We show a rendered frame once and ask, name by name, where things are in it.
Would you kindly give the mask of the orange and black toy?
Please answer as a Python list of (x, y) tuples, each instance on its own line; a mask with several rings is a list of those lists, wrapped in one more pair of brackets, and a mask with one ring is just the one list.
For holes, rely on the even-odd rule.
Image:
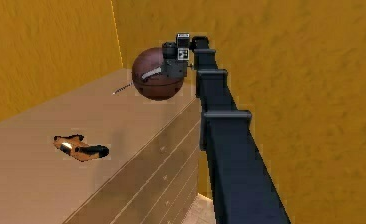
[(74, 159), (85, 162), (106, 157), (110, 150), (103, 145), (88, 145), (83, 142), (84, 136), (75, 134), (71, 136), (55, 136), (53, 145), (63, 153)]

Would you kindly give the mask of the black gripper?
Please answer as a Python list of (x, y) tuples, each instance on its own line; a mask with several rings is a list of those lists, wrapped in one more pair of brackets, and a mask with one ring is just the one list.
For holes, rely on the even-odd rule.
[[(154, 68), (141, 76), (142, 81), (159, 73), (163, 73), (169, 78), (184, 78), (187, 74), (187, 49), (179, 48), (175, 42), (165, 42), (162, 45), (163, 63), (161, 67)], [(116, 89), (112, 95), (133, 85), (133, 82)]]

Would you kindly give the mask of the brown basketball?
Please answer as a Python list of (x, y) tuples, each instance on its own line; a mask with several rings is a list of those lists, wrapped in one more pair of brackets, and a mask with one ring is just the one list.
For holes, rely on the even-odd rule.
[(155, 47), (144, 50), (132, 65), (132, 81), (135, 88), (144, 97), (155, 101), (173, 97), (183, 85), (183, 78), (169, 78), (162, 73), (157, 73), (146, 81), (141, 78), (144, 73), (161, 66), (162, 62), (162, 49)]

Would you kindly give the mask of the tan wooden chest of drawers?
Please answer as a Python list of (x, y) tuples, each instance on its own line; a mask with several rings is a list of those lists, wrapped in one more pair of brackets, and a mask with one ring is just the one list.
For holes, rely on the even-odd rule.
[(151, 101), (122, 69), (0, 122), (0, 224), (181, 224), (200, 103)]

